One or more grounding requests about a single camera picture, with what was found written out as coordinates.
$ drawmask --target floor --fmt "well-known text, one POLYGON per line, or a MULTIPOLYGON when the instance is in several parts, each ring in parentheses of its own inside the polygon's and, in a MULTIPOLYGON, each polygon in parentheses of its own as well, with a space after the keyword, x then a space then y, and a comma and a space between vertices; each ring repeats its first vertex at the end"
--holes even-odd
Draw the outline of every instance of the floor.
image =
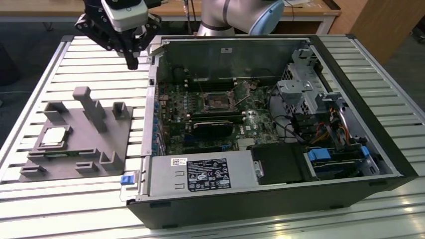
MULTIPOLYGON (((79 35, 71 23, 54 23, 46 32, 41 23, 0 23, 0 43, 21 72, 21 79, 0 87, 0 146, 13 127, 30 92, 63 35, 79 35)), ((407 37, 383 66, 403 90, 425 110, 425 45, 407 37)))

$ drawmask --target white sticker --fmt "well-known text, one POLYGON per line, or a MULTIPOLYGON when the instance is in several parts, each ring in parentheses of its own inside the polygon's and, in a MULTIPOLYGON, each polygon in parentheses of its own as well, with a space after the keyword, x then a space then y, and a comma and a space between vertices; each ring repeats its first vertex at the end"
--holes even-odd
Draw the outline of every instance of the white sticker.
POLYGON ((185 165, 187 158, 171 158, 171 166, 185 165))
POLYGON ((221 53, 231 53, 231 48, 229 47, 221 48, 221 53))

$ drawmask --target blue connector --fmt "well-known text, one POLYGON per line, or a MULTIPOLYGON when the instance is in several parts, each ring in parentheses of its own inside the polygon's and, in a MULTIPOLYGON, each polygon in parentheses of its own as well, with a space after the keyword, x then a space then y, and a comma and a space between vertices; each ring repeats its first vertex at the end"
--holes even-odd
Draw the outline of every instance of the blue connector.
POLYGON ((370 152, 364 146, 360 146, 360 152, 363 153, 364 158, 367 158, 370 155, 370 152))
POLYGON ((134 184, 134 175, 122 175, 121 185, 133 185, 133 184, 134 184))
POLYGON ((330 154, 324 148, 314 148, 306 153, 306 155, 310 161, 330 159, 330 154))

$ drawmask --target barcode sticker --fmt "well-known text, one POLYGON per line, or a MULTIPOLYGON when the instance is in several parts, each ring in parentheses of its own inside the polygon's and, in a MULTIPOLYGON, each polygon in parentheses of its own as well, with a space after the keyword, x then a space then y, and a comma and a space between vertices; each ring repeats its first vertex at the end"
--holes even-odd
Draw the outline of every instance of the barcode sticker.
POLYGON ((187 158, 171 158, 171 166, 185 165, 187 158))

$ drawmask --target wooden table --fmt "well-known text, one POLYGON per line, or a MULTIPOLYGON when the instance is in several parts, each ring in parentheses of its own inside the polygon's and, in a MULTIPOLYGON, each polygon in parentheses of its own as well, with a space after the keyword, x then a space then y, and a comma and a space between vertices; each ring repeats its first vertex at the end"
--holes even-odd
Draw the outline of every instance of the wooden table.
MULTIPOLYGON (((318 23, 316 34, 326 34, 339 10, 331 10, 322 0, 285 8, 281 21, 318 23)), ((201 15, 201 1, 194 1, 195 15, 201 15)), ((74 22, 83 11, 82 0, 0 0, 0 22, 74 22)), ((169 2, 151 9, 163 21, 185 21, 182 1, 169 2)))
POLYGON ((384 64, 425 15, 425 0, 334 0, 342 9, 330 34, 354 34, 384 64))

